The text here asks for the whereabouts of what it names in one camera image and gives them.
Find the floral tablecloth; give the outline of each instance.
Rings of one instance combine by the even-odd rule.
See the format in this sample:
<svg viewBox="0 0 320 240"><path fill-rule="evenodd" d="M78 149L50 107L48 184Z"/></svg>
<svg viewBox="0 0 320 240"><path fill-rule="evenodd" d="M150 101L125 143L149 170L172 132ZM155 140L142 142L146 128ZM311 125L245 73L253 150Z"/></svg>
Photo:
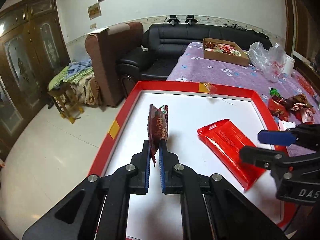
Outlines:
<svg viewBox="0 0 320 240"><path fill-rule="evenodd" d="M297 76L301 76L295 71L291 77L285 74L279 78L277 83L269 82L262 73L254 66L242 67L230 63L203 58L203 46L201 42L192 42L187 47L185 53L179 58L178 63L172 70L167 80L210 82L212 84L221 84L236 86L255 90L265 102L270 98L270 88L276 88L284 98L304 93L310 104L314 106L316 114L315 123L320 123L320 111L318 110L313 98L298 83ZM290 114L290 122L300 124L300 121ZM287 148L290 156L304 155L312 151L291 145Z"/></svg>

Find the tile floor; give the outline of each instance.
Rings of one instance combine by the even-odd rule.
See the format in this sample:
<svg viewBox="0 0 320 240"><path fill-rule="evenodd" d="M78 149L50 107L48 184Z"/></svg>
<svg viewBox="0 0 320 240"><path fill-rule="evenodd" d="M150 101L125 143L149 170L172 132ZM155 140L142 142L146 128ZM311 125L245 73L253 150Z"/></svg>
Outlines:
<svg viewBox="0 0 320 240"><path fill-rule="evenodd" d="M85 106L71 124L45 106L0 172L0 216L18 239L86 176L118 108Z"/></svg>

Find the wooden stool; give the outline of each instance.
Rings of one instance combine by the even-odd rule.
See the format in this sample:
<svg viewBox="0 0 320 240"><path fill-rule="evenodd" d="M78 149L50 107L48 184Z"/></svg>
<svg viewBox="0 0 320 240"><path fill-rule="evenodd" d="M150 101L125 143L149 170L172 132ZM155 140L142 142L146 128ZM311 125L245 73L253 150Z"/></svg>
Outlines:
<svg viewBox="0 0 320 240"><path fill-rule="evenodd" d="M67 91L69 90L69 95L71 96L71 99L73 100L73 102L71 102L70 98L67 95ZM79 112L82 114L84 112L83 108L80 106L80 103L78 101L78 98L76 97L76 95L74 94L71 86L69 83L62 83L60 84L60 89L59 90L50 90L48 91L48 94L54 98L57 99L57 101L59 102L59 104L61 105L62 109L59 107L59 105L57 104L57 102L55 102L55 106L57 107L58 111L60 112L60 115L62 118L66 118L68 117L69 121L71 123L75 122L74 117L71 116L70 114L70 110L72 110L73 108L78 108ZM65 106L65 103L63 103L62 101L62 95L65 96L66 98L66 104L69 104L70 107L67 109Z"/></svg>

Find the cardboard box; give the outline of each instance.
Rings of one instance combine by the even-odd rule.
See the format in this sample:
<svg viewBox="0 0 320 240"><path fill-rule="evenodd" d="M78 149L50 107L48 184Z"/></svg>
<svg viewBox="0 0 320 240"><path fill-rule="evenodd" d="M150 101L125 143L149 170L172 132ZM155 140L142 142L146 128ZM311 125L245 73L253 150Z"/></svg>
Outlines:
<svg viewBox="0 0 320 240"><path fill-rule="evenodd" d="M235 44L232 41L223 41L223 40L217 40L217 39L210 39L210 38L204 38L202 43L203 43L203 48L205 48L205 43L211 41L214 44L227 44L232 46L234 49L238 50L241 53L241 56L236 56L236 55L229 55L226 53L221 53L221 52L215 52L215 51L207 51L203 49L203 57L206 59L213 59L213 60L218 60L218 61L223 61L223 62L228 62L240 66L248 66L249 63L249 58L247 55L243 52L240 47Z"/></svg>

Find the metal bolt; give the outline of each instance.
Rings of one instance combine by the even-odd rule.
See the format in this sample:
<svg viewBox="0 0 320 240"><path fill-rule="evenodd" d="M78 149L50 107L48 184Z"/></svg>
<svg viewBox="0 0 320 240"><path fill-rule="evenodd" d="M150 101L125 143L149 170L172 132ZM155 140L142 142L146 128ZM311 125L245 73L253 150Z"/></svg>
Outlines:
<svg viewBox="0 0 320 240"><path fill-rule="evenodd" d="M220 181L220 180L222 180L222 176L218 173L215 173L212 175L212 179L215 181Z"/></svg>
<svg viewBox="0 0 320 240"><path fill-rule="evenodd" d="M281 159L281 158L282 158L282 155L281 155L281 154L277 154L277 155L275 155L275 158L276 158L276 159Z"/></svg>
<svg viewBox="0 0 320 240"><path fill-rule="evenodd" d="M97 179L98 179L98 176L94 174L88 177L88 181L90 182L95 182Z"/></svg>
<svg viewBox="0 0 320 240"><path fill-rule="evenodd" d="M136 168L136 166L134 164L128 164L125 169L127 171L133 171Z"/></svg>
<svg viewBox="0 0 320 240"><path fill-rule="evenodd" d="M283 175L284 179L291 179L292 178L292 173L287 172Z"/></svg>
<svg viewBox="0 0 320 240"><path fill-rule="evenodd" d="M182 164L176 164L176 165L174 166L174 168L175 168L175 170L177 170L177 171L182 171L182 170L184 169L184 166L183 166Z"/></svg>

